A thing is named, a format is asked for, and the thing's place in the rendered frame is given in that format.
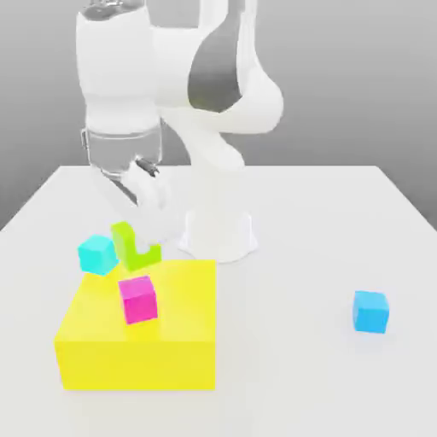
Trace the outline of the small blue cube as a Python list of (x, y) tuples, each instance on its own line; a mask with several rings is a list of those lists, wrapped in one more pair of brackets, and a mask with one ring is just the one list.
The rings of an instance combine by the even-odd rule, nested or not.
[(389, 304), (384, 293), (356, 291), (353, 300), (353, 326), (356, 331), (385, 334)]

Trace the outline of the small green cube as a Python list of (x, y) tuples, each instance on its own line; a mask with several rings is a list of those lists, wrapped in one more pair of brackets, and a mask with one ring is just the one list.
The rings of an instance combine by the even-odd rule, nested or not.
[(129, 272), (138, 271), (162, 261), (160, 244), (150, 246), (144, 253), (137, 251), (136, 234), (127, 222), (113, 224), (111, 233), (116, 255)]

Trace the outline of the large yellow box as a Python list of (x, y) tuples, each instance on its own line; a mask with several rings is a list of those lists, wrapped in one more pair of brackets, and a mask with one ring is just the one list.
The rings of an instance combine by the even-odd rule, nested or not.
[[(216, 272), (213, 260), (174, 259), (84, 274), (54, 339), (63, 387), (213, 390)], [(120, 282), (153, 285), (157, 318), (128, 324)]]

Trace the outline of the small magenta cube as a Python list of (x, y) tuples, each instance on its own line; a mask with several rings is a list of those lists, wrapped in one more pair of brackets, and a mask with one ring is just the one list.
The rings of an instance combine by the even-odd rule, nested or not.
[(121, 280), (118, 286), (128, 325), (158, 317), (156, 292), (149, 276)]

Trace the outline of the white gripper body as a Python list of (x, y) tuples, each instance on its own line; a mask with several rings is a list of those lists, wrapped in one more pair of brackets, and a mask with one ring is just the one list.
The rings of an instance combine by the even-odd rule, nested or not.
[(106, 200), (145, 243), (164, 242), (172, 233), (169, 185), (151, 162), (132, 162), (121, 172), (101, 170)]

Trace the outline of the small cyan cube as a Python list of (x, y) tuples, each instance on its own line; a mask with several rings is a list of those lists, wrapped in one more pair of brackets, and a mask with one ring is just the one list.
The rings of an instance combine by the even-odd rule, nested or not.
[(99, 276), (106, 276), (119, 263), (114, 243), (106, 236), (89, 237), (78, 246), (78, 255), (81, 270)]

